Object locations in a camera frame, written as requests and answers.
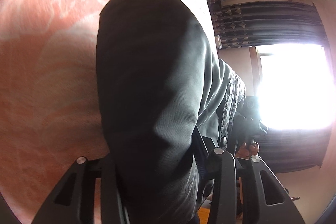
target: hand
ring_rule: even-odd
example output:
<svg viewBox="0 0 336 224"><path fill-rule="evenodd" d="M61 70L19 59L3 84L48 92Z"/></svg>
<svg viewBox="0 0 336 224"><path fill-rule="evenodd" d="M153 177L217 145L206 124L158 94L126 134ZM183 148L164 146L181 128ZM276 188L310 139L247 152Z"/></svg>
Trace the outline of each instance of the hand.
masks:
<svg viewBox="0 0 336 224"><path fill-rule="evenodd" d="M259 153L259 144L252 143L248 149L246 148L246 143L243 143L236 153L236 157L248 160L251 156L257 155Z"/></svg>

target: wooden floor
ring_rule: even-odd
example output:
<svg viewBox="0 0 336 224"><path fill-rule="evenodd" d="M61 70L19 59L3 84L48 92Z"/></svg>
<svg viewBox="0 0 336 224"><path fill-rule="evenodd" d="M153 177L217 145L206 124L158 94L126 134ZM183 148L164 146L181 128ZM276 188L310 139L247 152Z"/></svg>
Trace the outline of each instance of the wooden floor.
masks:
<svg viewBox="0 0 336 224"><path fill-rule="evenodd" d="M210 209L201 207L198 210L198 216L200 219L200 224L207 224L209 218Z"/></svg>

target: silver screw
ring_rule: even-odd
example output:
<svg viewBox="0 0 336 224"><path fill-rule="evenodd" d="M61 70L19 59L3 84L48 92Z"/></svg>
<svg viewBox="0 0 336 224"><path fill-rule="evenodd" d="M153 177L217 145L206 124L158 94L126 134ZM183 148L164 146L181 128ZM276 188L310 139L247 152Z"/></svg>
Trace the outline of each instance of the silver screw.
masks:
<svg viewBox="0 0 336 224"><path fill-rule="evenodd" d="M252 160L253 162L260 162L260 161L261 161L261 158L260 158L259 156L254 155L254 156L251 157L251 160Z"/></svg>
<svg viewBox="0 0 336 224"><path fill-rule="evenodd" d="M85 157L79 157L79 158L76 160L76 162L77 162L78 164L83 164L83 163L86 162L86 158L85 158Z"/></svg>
<svg viewBox="0 0 336 224"><path fill-rule="evenodd" d="M219 148L219 147L215 148L213 151L214 151L215 154L217 154L217 155L220 155L220 154L223 154L223 153L224 153L224 150L221 149L221 148Z"/></svg>

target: bright window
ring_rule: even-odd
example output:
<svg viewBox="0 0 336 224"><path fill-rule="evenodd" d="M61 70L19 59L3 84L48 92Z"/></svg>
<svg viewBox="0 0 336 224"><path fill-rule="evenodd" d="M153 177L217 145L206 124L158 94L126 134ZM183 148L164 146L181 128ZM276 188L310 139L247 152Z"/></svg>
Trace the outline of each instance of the bright window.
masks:
<svg viewBox="0 0 336 224"><path fill-rule="evenodd" d="M335 118L333 78L323 47L313 44L257 46L263 122L277 129L317 129Z"/></svg>

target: curtain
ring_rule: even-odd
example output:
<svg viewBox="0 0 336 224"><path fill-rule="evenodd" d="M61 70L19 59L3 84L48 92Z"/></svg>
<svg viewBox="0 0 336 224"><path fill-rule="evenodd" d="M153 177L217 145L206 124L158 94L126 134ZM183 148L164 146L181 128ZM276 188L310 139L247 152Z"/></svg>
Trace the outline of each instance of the curtain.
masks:
<svg viewBox="0 0 336 224"><path fill-rule="evenodd" d="M256 96L248 96L241 115L260 119ZM273 173L287 173L322 166L331 136L331 126L313 130L268 129L265 136L257 137L259 155Z"/></svg>
<svg viewBox="0 0 336 224"><path fill-rule="evenodd" d="M222 49L278 43L329 45L315 6L289 1L257 1L211 12Z"/></svg>

